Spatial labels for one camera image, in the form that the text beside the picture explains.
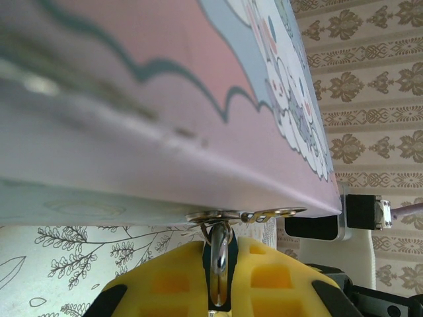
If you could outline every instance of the white wallpaper with leaf pattern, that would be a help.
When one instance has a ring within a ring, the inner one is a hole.
[[[276,248],[275,221],[233,228]],[[0,316],[81,317],[115,276],[202,240],[185,233],[174,226],[0,227]]]

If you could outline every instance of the yellow foam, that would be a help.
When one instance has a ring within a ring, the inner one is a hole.
[[[191,242],[111,281],[128,287],[112,317],[206,317],[203,242]],[[250,238],[238,239],[232,317],[330,317],[311,282],[323,274]]]

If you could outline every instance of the floral wallpaper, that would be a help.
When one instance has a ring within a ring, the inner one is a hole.
[[[392,207],[423,202],[423,0],[291,0],[337,179]],[[423,215],[373,233],[377,288],[423,293]],[[298,239],[278,228],[278,249]]]
[[[276,248],[275,220],[233,228]],[[82,317],[113,278],[193,240],[185,226],[0,227],[1,315]]]

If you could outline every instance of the metal clip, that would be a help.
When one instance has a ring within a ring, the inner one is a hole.
[[[214,226],[210,252],[210,298],[217,307],[227,300],[228,245],[231,240],[232,229],[228,222]]]
[[[267,209],[255,213],[211,210],[186,216],[186,220],[193,224],[188,230],[200,227],[206,243],[210,245],[209,296],[215,307],[223,306],[228,299],[228,249],[233,239],[231,223],[265,223],[271,218],[292,217],[304,210],[306,208],[303,207]]]

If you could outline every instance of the damask wallpaper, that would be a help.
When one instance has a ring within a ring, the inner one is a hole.
[[[291,0],[334,169],[352,194],[423,202],[423,0]],[[377,288],[423,293],[423,215],[373,234]],[[278,248],[299,241],[278,229]]]

